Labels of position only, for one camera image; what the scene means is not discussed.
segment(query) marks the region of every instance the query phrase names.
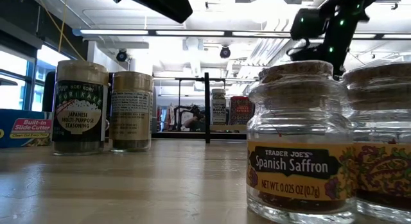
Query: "security camera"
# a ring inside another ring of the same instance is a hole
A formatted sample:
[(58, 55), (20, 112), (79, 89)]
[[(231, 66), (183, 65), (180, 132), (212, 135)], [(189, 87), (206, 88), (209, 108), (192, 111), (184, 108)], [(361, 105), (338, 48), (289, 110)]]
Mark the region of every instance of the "security camera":
[(118, 54), (116, 56), (116, 59), (118, 60), (118, 62), (126, 62), (127, 58), (128, 58), (128, 55), (127, 55), (126, 49), (121, 49), (118, 51)]
[(231, 51), (228, 46), (224, 46), (220, 51), (221, 58), (229, 58), (231, 55)]

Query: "blue box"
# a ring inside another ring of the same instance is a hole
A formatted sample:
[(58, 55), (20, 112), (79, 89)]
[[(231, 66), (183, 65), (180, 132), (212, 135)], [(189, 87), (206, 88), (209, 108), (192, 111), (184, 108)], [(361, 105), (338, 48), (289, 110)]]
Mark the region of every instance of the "blue box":
[(0, 148), (51, 144), (51, 112), (0, 109)]

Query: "yellow cable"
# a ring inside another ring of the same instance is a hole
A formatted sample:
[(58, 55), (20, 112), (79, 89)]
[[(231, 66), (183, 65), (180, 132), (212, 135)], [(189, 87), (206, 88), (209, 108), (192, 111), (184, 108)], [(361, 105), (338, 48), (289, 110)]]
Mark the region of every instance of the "yellow cable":
[(60, 32), (60, 40), (58, 41), (58, 49), (57, 51), (60, 53), (62, 48), (62, 41), (63, 41), (63, 31), (64, 31), (64, 23), (66, 21), (66, 12), (67, 12), (67, 0), (64, 0), (64, 12), (63, 12), (63, 23), (62, 23), (62, 31)]
[(58, 27), (56, 21), (54, 21), (53, 17), (51, 16), (50, 12), (47, 10), (46, 5), (44, 4), (43, 0), (40, 0), (41, 5), (43, 6), (44, 10), (46, 11), (46, 13), (49, 15), (51, 21), (53, 21), (54, 26), (56, 26), (57, 30), (60, 32), (60, 34), (62, 34), (64, 40), (70, 45), (70, 47), (73, 49), (73, 51), (78, 55), (78, 57), (80, 57), (82, 60), (85, 61), (85, 59), (78, 53), (78, 51), (73, 47), (73, 45), (71, 44), (71, 42), (69, 41), (69, 39), (67, 39), (67, 37), (62, 33), (62, 30)]

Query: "wooden table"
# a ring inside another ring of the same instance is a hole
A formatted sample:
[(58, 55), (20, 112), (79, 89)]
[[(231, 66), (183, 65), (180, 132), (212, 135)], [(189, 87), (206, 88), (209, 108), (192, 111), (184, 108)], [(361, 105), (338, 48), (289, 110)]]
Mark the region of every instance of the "wooden table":
[(246, 152), (245, 142), (203, 140), (87, 157), (3, 149), (0, 223), (271, 223), (247, 210)]

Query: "trader joe's label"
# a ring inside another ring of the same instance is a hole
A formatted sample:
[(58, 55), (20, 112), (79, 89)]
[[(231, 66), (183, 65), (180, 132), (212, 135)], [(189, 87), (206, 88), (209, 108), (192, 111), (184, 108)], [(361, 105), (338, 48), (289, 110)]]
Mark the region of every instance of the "trader joe's label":
[(411, 198), (411, 145), (356, 143), (358, 189)]
[(213, 118), (213, 124), (214, 125), (225, 125), (225, 120), (226, 120), (226, 116), (225, 116), (225, 104), (226, 101), (225, 99), (213, 99), (212, 100), (212, 107), (213, 107), (213, 113), (212, 118)]
[(152, 94), (113, 92), (111, 98), (110, 138), (114, 140), (148, 140), (152, 114)]
[(249, 141), (247, 184), (274, 196), (345, 200), (356, 189), (354, 157), (348, 144)]
[(103, 141), (107, 87), (59, 81), (55, 88), (53, 141)]

